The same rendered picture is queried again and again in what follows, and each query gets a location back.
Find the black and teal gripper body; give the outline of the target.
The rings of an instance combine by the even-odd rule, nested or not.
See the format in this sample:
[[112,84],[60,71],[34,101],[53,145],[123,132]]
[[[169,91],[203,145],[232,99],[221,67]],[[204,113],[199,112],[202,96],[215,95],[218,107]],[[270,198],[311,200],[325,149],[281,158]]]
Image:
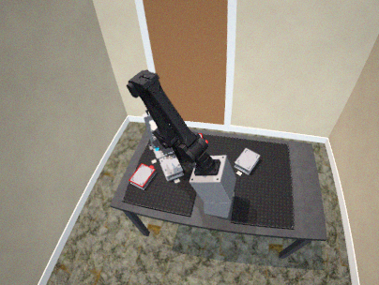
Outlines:
[[158,139],[154,140],[153,144],[154,144],[155,148],[159,147],[159,150],[164,149],[164,147],[161,145],[161,143],[159,142]]

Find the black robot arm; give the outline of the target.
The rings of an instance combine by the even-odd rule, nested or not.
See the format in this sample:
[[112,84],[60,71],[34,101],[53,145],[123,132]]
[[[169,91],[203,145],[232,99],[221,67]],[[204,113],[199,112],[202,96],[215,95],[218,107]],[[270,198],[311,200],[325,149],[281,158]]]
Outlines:
[[208,155],[205,151],[208,147],[206,141],[198,132],[192,132],[188,128],[164,93],[157,73],[142,70],[128,81],[127,88],[134,98],[142,99],[157,126],[152,134],[158,140],[161,138],[160,143],[162,141],[165,149],[171,148],[179,140],[181,144],[178,148],[182,156],[187,161],[196,163],[196,176],[218,175],[220,160]]

